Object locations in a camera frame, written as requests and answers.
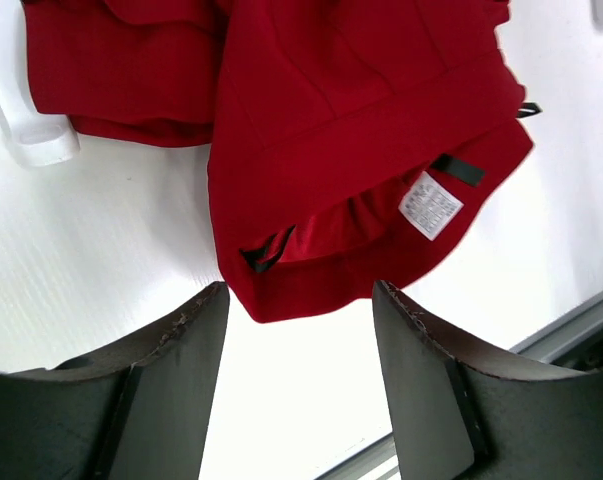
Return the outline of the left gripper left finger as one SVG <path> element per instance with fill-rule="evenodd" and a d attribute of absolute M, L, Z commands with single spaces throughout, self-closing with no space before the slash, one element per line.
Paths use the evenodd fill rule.
<path fill-rule="evenodd" d="M 0 479 L 197 478 L 229 305 L 215 282 L 54 369 L 0 373 Z"/>

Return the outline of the red skirt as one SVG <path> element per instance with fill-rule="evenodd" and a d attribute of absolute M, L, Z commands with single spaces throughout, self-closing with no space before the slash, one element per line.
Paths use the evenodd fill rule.
<path fill-rule="evenodd" d="M 26 1 L 36 109 L 210 146 L 218 267 L 250 316 L 406 287 L 532 149 L 506 1 Z"/>

